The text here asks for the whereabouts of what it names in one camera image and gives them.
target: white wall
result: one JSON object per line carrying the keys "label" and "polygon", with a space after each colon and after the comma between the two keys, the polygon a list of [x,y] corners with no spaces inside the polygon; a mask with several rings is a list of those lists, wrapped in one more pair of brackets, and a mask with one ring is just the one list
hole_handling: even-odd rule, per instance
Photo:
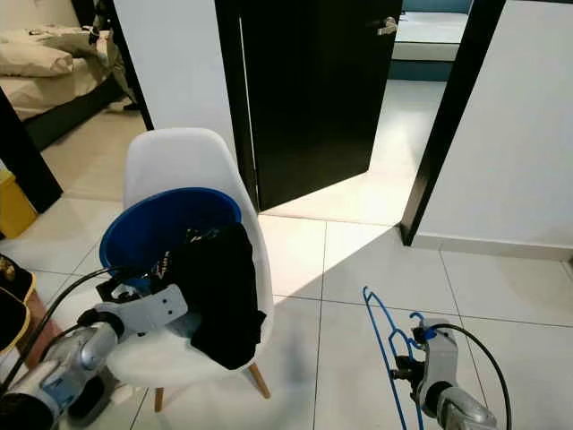
{"label": "white wall", "polygon": [[115,0],[155,128],[204,127],[235,144],[214,0]]}
{"label": "white wall", "polygon": [[70,0],[0,0],[0,31],[40,24],[80,25]]}
{"label": "white wall", "polygon": [[573,248],[572,22],[507,2],[419,235]]}

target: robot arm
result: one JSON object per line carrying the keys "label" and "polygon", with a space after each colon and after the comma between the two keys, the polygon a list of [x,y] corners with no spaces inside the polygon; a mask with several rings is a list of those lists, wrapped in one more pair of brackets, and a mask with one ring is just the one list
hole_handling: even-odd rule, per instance
{"label": "robot arm", "polygon": [[495,416],[479,401],[458,387],[458,344],[450,329],[431,330],[447,320],[422,319],[413,329],[414,339],[423,346],[424,362],[398,357],[394,379],[406,379],[412,397],[428,417],[436,418],[445,430],[495,430]]}
{"label": "robot arm", "polygon": [[60,339],[0,399],[0,428],[52,428],[119,343],[134,333],[163,327],[186,312],[187,304],[175,284],[125,303],[96,305],[78,320],[81,328]]}

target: wooden chair leg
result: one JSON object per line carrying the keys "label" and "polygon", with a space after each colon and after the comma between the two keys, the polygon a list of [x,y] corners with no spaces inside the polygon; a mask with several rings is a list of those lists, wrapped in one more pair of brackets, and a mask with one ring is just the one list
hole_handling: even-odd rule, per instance
{"label": "wooden chair leg", "polygon": [[155,411],[161,412],[163,409],[163,391],[165,388],[156,388],[155,389]]}
{"label": "wooden chair leg", "polygon": [[251,372],[254,381],[257,383],[257,387],[259,387],[259,391],[261,392],[262,397],[264,397],[265,399],[270,399],[269,388],[267,387],[265,380],[262,379],[262,374],[261,371],[259,370],[259,367],[253,363],[249,366],[249,372]]}

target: black cloth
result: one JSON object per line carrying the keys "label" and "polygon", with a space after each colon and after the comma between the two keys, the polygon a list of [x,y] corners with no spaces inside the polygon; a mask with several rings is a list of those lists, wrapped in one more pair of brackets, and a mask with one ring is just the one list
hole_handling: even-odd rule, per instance
{"label": "black cloth", "polygon": [[179,286],[190,309],[201,315],[191,344],[236,369],[254,356],[266,317],[257,306],[251,243],[240,223],[187,241],[158,264],[161,279],[152,281],[153,289]]}

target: black door frame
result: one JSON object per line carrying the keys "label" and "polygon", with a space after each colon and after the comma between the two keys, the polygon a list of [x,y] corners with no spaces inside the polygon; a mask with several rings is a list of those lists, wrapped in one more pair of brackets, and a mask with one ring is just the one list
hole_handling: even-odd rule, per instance
{"label": "black door frame", "polygon": [[476,0],[467,18],[430,138],[423,152],[400,222],[402,243],[410,246],[448,155],[506,0]]}
{"label": "black door frame", "polygon": [[[215,6],[235,136],[237,163],[247,191],[258,210],[255,158],[252,150],[244,59],[238,19],[240,1],[215,0]],[[506,0],[479,0],[474,2],[470,11],[466,30],[460,42],[430,138],[423,153],[402,220],[399,223],[404,245],[411,245],[414,240],[505,3]]]}

